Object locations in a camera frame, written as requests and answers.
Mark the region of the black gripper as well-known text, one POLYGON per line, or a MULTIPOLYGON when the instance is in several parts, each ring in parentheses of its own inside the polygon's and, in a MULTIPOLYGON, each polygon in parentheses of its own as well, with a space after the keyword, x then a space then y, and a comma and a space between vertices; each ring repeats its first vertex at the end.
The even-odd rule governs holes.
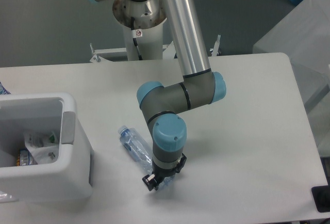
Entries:
POLYGON ((153 173, 147 174, 142 178, 142 182, 149 191, 158 190, 160 183, 167 177, 171 177, 180 171, 185 166, 187 157, 182 154, 177 165, 171 169, 163 169, 153 163, 153 173))

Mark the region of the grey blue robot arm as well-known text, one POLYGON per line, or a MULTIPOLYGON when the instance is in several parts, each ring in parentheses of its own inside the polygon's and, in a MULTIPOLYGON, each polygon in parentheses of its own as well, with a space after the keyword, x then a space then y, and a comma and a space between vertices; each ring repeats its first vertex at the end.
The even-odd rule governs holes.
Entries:
POLYGON ((153 141, 152 172, 142 180, 149 190, 156 190, 187 160, 183 153, 187 126, 179 114, 223 99, 226 84, 211 69, 193 0, 113 0, 112 12, 125 30, 128 56, 139 61, 161 55, 161 33, 148 33, 168 21, 182 73, 179 83, 164 86, 151 81, 137 91, 153 141))

